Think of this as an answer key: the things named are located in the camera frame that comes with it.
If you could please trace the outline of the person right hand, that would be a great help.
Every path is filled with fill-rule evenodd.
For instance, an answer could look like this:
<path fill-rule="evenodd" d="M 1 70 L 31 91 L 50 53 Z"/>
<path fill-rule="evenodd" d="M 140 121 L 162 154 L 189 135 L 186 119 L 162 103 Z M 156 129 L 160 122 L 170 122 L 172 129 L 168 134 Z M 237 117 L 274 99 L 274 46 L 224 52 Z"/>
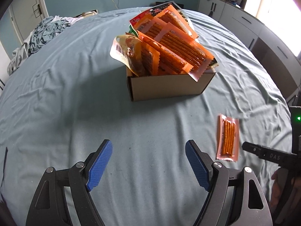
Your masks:
<path fill-rule="evenodd" d="M 274 181 L 272 185 L 271 198 L 269 202 L 269 207 L 271 210 L 275 210 L 275 208 L 278 205 L 283 190 L 279 185 L 279 181 L 282 179 L 286 180 L 287 171 L 288 171 L 287 169 L 279 168 L 274 172 L 274 174 L 271 177 L 271 179 Z"/>

